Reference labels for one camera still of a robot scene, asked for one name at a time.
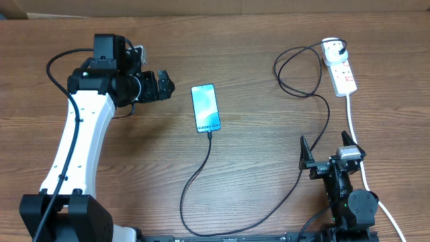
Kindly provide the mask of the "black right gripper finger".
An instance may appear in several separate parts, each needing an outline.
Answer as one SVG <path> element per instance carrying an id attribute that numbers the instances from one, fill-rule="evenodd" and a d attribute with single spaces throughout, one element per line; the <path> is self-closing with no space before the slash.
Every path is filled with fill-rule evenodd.
<path id="1" fill-rule="evenodd" d="M 314 163 L 314 157 L 312 156 L 312 152 L 306 142 L 304 136 L 300 137 L 300 160 L 298 168 L 300 170 L 308 169 L 308 164 Z"/>
<path id="2" fill-rule="evenodd" d="M 356 146 L 360 152 L 361 158 L 366 156 L 366 152 L 348 135 L 348 133 L 344 130 L 341 133 L 343 139 L 343 145 L 346 146 Z"/>

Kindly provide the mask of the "blue Galaxy smartphone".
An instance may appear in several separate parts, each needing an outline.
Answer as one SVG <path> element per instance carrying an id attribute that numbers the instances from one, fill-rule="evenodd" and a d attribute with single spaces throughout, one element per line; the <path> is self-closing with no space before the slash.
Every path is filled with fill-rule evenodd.
<path id="1" fill-rule="evenodd" d="M 221 121 L 213 84 L 191 88 L 193 112 L 198 133 L 214 132 L 221 129 Z"/>

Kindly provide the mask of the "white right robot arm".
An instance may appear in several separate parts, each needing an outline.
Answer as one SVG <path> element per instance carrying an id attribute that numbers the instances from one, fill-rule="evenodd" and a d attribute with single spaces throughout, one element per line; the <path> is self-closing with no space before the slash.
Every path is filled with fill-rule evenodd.
<path id="1" fill-rule="evenodd" d="M 310 218 L 298 233 L 298 241 L 366 241 L 379 240 L 377 232 L 370 231 L 375 225 L 379 197 L 367 190 L 355 190 L 349 176 L 360 170 L 366 152 L 348 135 L 341 133 L 343 146 L 327 161 L 315 161 L 302 136 L 300 138 L 301 171 L 308 169 L 310 179 L 322 179 L 329 205 Z M 324 225 L 311 235 L 305 233 L 308 225 L 330 210 L 333 223 Z"/>

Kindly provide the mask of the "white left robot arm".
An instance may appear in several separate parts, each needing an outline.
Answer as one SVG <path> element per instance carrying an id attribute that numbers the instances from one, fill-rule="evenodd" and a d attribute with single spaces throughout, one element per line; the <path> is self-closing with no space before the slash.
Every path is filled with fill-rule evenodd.
<path id="1" fill-rule="evenodd" d="M 69 107 L 52 167 L 37 194 L 26 194 L 20 216 L 34 241 L 142 241 L 97 201 L 101 147 L 115 111 L 169 99 L 175 86 L 164 70 L 142 71 L 146 51 L 115 34 L 96 34 L 91 57 L 69 76 Z"/>

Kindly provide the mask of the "white charger plug adapter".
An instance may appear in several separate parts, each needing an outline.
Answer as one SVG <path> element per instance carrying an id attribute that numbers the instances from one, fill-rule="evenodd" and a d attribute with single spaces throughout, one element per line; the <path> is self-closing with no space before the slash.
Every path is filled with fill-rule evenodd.
<path id="1" fill-rule="evenodd" d="M 342 41 L 339 38 L 325 38 L 322 40 L 320 47 L 323 53 L 324 62 L 327 66 L 341 64 L 349 57 L 345 41 Z"/>

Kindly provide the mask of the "white power strip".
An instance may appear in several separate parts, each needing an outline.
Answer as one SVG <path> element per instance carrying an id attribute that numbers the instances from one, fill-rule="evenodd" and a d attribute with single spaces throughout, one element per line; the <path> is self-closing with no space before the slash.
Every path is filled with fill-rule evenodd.
<path id="1" fill-rule="evenodd" d="M 349 99 L 349 96 L 357 90 L 357 85 L 348 59 L 341 64 L 327 66 L 327 69 L 335 95 Z"/>

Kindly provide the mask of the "cardboard panel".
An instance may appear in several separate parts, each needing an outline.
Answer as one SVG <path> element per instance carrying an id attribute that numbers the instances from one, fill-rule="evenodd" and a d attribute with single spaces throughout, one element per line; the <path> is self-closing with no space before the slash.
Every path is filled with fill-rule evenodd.
<path id="1" fill-rule="evenodd" d="M 426 11 L 429 0 L 1 0 L 1 14 L 128 17 Z"/>

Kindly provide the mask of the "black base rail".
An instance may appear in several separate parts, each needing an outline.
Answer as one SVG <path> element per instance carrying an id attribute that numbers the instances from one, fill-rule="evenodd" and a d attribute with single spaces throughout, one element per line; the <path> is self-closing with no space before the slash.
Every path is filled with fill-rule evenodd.
<path id="1" fill-rule="evenodd" d="M 217 237 L 174 237 L 172 235 L 144 236 L 141 232 L 137 235 L 136 241 L 142 242 L 320 242 L 335 241 L 326 239 L 319 232 L 304 232 L 302 238 L 298 240 L 299 232 L 288 232 L 283 235 L 237 235 L 237 236 L 217 236 Z M 340 238 L 337 241 L 380 241 L 377 232 L 371 232 L 369 239 L 346 239 Z"/>

